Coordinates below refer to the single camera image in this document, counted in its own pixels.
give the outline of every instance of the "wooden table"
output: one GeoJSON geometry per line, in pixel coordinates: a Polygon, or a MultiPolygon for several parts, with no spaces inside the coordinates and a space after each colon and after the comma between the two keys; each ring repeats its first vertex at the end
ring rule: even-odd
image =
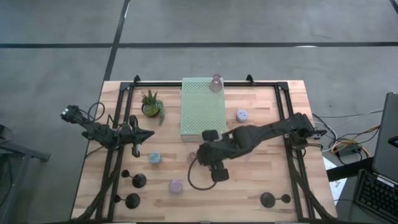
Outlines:
{"type": "MultiPolygon", "coordinates": [[[[304,82],[288,81],[288,83],[294,112],[306,114],[312,120],[304,82]]],[[[105,104],[106,109],[99,122],[105,123],[108,114],[114,115],[119,85],[120,82],[104,83],[100,102],[105,104]]],[[[282,137],[262,142],[250,154],[233,160],[225,160],[225,167],[229,170],[229,180],[217,183],[215,188],[208,191],[194,190],[187,182],[189,166],[187,155],[195,152],[199,143],[182,142],[180,136],[181,90],[177,87],[153,87],[151,90],[158,91],[158,99],[164,101],[166,119],[163,125],[159,126],[158,118],[145,117],[141,112],[141,93],[147,92],[147,88],[134,88],[131,114],[137,116],[140,128],[153,130],[155,134],[140,146],[140,158],[131,155],[131,146],[125,147],[122,170],[129,170],[131,175],[144,174],[147,177],[147,185],[136,189],[132,186],[130,178],[120,178],[118,194],[125,198],[131,193],[137,193],[141,198],[141,204],[134,210],[126,208],[123,202],[116,204],[114,221],[272,222],[297,220],[293,202],[286,204],[277,200],[274,207],[264,208],[259,200],[263,192],[271,192],[277,198],[283,194],[292,196],[282,137]],[[161,152],[161,164],[152,165],[148,162],[148,155],[152,151],[161,152]],[[181,194],[169,193],[168,185],[172,179],[182,181],[181,194]]],[[[264,125],[280,120],[273,88],[226,87],[224,93],[228,129],[242,125],[235,120],[237,110],[246,110],[249,113],[246,124],[264,125]]],[[[285,116],[288,117],[286,107],[284,111],[285,116]]],[[[102,109],[99,107],[97,114],[101,113],[102,109]]],[[[88,153],[98,146],[100,145],[97,142],[91,142],[88,153]]],[[[72,217],[82,214],[98,193],[105,157],[106,150],[102,149],[86,159],[72,217]]],[[[311,190],[327,211],[336,216],[320,149],[307,147],[304,160],[311,190]]],[[[198,164],[193,166],[191,177],[192,182],[198,187],[207,187],[212,183],[208,168],[198,164]]],[[[301,191],[300,198],[306,216],[307,209],[301,191]]],[[[108,202],[109,196],[104,205],[105,213],[108,211],[108,202]]]]}

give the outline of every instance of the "black knob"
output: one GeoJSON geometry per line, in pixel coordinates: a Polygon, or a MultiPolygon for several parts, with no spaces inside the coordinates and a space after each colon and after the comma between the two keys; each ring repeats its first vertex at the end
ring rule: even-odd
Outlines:
{"type": "Polygon", "coordinates": [[[130,209],[137,208],[140,201],[138,194],[129,194],[125,201],[126,207],[130,209]]]}
{"type": "Polygon", "coordinates": [[[114,197],[113,197],[113,202],[114,203],[118,203],[118,202],[120,202],[121,200],[123,200],[120,196],[118,196],[118,195],[115,195],[114,197]]]}
{"type": "Polygon", "coordinates": [[[126,177],[131,177],[131,176],[130,176],[130,172],[129,172],[128,170],[123,170],[123,171],[121,172],[121,176],[124,177],[124,178],[126,178],[126,177]]]}
{"type": "Polygon", "coordinates": [[[262,206],[272,208],[275,205],[275,197],[269,192],[263,193],[260,197],[262,206]]]}
{"type": "Polygon", "coordinates": [[[289,203],[290,202],[290,196],[288,194],[284,194],[281,196],[281,201],[285,202],[285,203],[289,203]]]}
{"type": "Polygon", "coordinates": [[[147,183],[147,178],[144,174],[137,174],[132,178],[132,185],[136,188],[142,188],[147,183]]]}
{"type": "Polygon", "coordinates": [[[120,201],[124,201],[124,203],[126,204],[127,208],[133,209],[133,208],[137,208],[139,205],[139,202],[141,201],[138,194],[129,194],[126,199],[122,199],[120,196],[115,195],[113,197],[113,202],[114,203],[118,203],[120,201]]]}

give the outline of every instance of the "small succulent plant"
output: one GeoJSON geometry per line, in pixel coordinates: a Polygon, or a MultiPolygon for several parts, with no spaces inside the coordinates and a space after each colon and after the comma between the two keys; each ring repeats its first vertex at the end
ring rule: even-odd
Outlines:
{"type": "Polygon", "coordinates": [[[142,104],[144,105],[142,112],[149,117],[159,112],[159,125],[162,125],[165,118],[163,101],[156,99],[156,96],[157,92],[153,95],[151,90],[148,90],[148,95],[142,93],[142,104]]]}

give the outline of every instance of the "concrete floor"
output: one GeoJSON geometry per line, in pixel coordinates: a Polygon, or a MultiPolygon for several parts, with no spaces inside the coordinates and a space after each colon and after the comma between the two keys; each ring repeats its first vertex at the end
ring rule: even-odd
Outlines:
{"type": "MultiPolygon", "coordinates": [[[[112,43],[122,5],[123,0],[0,0],[0,44],[112,43]]],[[[388,0],[133,0],[126,15],[124,43],[398,41],[398,15],[388,0]]],[[[87,141],[81,128],[59,114],[69,104],[87,109],[98,100],[110,51],[0,49],[0,123],[14,131],[16,141],[51,153],[48,163],[30,165],[15,223],[69,219],[87,141]]],[[[227,80],[247,74],[256,80],[300,79],[314,113],[342,115],[383,107],[386,93],[398,90],[396,58],[398,47],[119,49],[111,80],[214,73],[227,80]]],[[[336,132],[364,131],[380,118],[372,114],[336,132]]],[[[344,119],[325,121],[334,126],[344,119]]],[[[374,153],[375,144],[376,139],[364,146],[374,153]]],[[[354,181],[341,198],[352,197],[354,181]]],[[[349,208],[349,202],[339,203],[341,219],[352,218],[356,211],[349,214],[349,208]]]]}

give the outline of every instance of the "plant pot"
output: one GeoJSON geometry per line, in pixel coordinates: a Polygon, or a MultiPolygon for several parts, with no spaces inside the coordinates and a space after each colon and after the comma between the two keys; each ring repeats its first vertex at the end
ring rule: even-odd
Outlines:
{"type": "Polygon", "coordinates": [[[145,115],[145,116],[147,116],[148,118],[155,118],[157,115],[159,115],[159,113],[160,113],[160,109],[157,109],[157,112],[155,113],[155,114],[153,114],[152,116],[148,116],[148,115],[146,115],[145,114],[145,112],[144,112],[144,107],[145,107],[145,105],[142,105],[141,106],[141,111],[142,111],[142,113],[145,115]]]}

